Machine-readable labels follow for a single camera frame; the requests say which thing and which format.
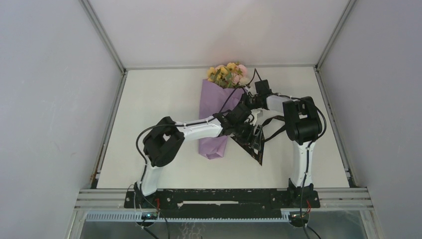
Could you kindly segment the white fake flower stem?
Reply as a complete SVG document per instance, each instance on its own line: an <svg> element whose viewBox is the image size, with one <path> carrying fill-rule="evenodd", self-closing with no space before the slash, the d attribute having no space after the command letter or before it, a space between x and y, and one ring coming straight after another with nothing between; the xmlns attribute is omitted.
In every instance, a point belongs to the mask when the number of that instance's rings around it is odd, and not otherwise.
<svg viewBox="0 0 422 239"><path fill-rule="evenodd" d="M247 85L248 83L249 83L249 81L250 81L250 79L249 78L247 78L247 77L242 77L240 80L239 80L239 84L240 85Z"/></svg>

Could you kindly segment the purple pink wrapping paper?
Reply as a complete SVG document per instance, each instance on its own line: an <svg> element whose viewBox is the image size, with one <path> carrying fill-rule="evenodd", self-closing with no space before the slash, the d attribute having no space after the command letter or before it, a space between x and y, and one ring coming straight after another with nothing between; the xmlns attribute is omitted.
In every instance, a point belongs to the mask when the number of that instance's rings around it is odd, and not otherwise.
<svg viewBox="0 0 422 239"><path fill-rule="evenodd" d="M240 103L244 94L242 89L222 88L221 86L202 80L201 97L199 105L199 119L209 118L218 123L222 116L231 116L230 111ZM206 159L224 157L228 136L206 137L199 139L198 152Z"/></svg>

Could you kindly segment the black ribbon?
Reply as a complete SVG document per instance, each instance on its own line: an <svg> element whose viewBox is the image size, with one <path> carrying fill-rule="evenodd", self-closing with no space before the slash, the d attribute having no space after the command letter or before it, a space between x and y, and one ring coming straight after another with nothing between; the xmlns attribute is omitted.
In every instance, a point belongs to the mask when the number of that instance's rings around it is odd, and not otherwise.
<svg viewBox="0 0 422 239"><path fill-rule="evenodd" d="M255 159L259 165L262 165L265 143L286 130L286 127L283 125L271 136L266 138L263 133L263 127L267 126L272 120L285 121L284 116L277 115L266 119L259 125L252 125L249 122L246 122L231 136L231 138Z"/></svg>

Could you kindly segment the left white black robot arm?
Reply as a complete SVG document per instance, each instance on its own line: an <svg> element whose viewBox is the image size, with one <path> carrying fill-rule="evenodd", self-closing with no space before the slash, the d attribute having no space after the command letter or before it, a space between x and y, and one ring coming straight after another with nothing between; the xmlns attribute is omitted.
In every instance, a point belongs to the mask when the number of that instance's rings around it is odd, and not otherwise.
<svg viewBox="0 0 422 239"><path fill-rule="evenodd" d="M243 93L239 103L231 110L220 109L211 116L188 122L176 122L171 117L162 118L136 138L135 146L144 159L141 178L135 183L136 201L151 207L163 168L176 157L185 141L203 138L231 137L257 161L262 159L264 135L257 124L263 100L258 94Z"/></svg>

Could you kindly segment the yellow fake flower stem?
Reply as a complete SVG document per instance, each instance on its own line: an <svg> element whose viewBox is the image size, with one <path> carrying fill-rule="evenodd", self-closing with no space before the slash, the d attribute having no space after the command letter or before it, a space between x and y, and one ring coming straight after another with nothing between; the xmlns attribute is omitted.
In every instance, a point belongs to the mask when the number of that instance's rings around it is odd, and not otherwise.
<svg viewBox="0 0 422 239"><path fill-rule="evenodd" d="M215 67L210 67L207 70L207 81L224 89L236 88L237 85L234 85L231 81L231 71L228 69L227 65L218 71L215 71Z"/></svg>

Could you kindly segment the pink bud fake flower stem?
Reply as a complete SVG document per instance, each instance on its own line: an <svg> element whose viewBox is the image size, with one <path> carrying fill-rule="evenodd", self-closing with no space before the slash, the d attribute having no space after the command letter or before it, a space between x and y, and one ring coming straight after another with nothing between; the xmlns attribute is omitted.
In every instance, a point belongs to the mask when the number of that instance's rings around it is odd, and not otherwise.
<svg viewBox="0 0 422 239"><path fill-rule="evenodd" d="M231 71L231 81L234 85L239 85L239 80L248 75L247 68L242 64L229 63L227 67Z"/></svg>

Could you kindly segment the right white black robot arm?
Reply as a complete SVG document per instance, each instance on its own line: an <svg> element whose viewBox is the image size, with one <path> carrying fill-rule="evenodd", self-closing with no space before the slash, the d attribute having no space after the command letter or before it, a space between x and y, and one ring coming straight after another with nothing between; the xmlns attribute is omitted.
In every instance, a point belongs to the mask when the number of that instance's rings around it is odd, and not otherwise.
<svg viewBox="0 0 422 239"><path fill-rule="evenodd" d="M293 207L301 207L314 192L312 154L315 142L326 131L326 119L312 97L297 98L274 93L267 80L256 82L255 88L256 94L246 91L239 101L251 110L252 115L246 121L247 130L238 143L259 161L266 142L282 132L287 134L293 144L293 170L288 184L288 202ZM284 122L268 138L265 138L263 128L271 122L271 118L261 124L256 123L263 110L278 112L274 118Z"/></svg>

